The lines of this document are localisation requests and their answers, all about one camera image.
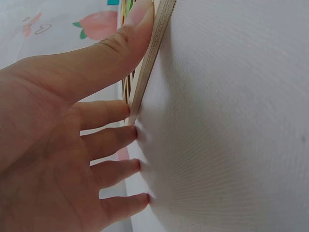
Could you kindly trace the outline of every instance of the fingernail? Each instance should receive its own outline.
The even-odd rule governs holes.
[[[150,196],[148,193],[141,193],[139,195],[140,201],[146,204],[150,203]]]
[[[134,134],[134,137],[137,138],[137,130],[136,130],[136,127],[135,126],[130,126],[131,129],[132,129],[132,132]]]
[[[135,165],[136,169],[140,171],[140,160],[132,159],[131,162]]]
[[[137,0],[132,9],[129,12],[129,15],[125,19],[124,26],[136,26],[144,18],[147,10],[152,6],[152,0]]]

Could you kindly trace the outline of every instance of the wooden frame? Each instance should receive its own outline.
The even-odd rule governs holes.
[[[135,71],[122,82],[123,97],[129,104],[131,112],[129,118],[125,121],[126,125],[133,125],[135,123],[164,32],[169,23],[176,1],[177,0],[153,0],[155,5],[155,20],[150,45]]]

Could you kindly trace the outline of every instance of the palm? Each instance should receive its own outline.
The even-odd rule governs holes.
[[[105,109],[105,117],[99,108]],[[123,207],[126,198],[98,198],[100,189],[137,172],[138,160],[89,166],[91,160],[111,155],[133,141],[134,129],[105,129],[92,135],[79,135],[80,130],[120,120],[127,113],[127,106],[121,101],[74,105],[0,179],[3,202],[14,203],[7,204],[6,214],[11,217],[6,218],[6,223],[10,224],[11,220],[14,225],[27,225],[30,231],[97,232],[139,211],[140,206]],[[94,123],[93,119],[99,115],[101,120]],[[140,200],[147,205],[147,197],[142,196]]]

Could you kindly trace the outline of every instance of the green leaf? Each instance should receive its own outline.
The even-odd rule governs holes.
[[[82,28],[82,25],[79,22],[73,23],[73,25],[78,27],[78,28]]]
[[[81,32],[81,39],[83,40],[84,38],[87,38],[87,35],[85,33],[85,29],[82,29],[82,32]]]

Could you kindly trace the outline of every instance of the painted peach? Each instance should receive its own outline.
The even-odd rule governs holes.
[[[80,21],[85,34],[93,40],[102,40],[117,30],[117,12],[104,11],[91,14]]]

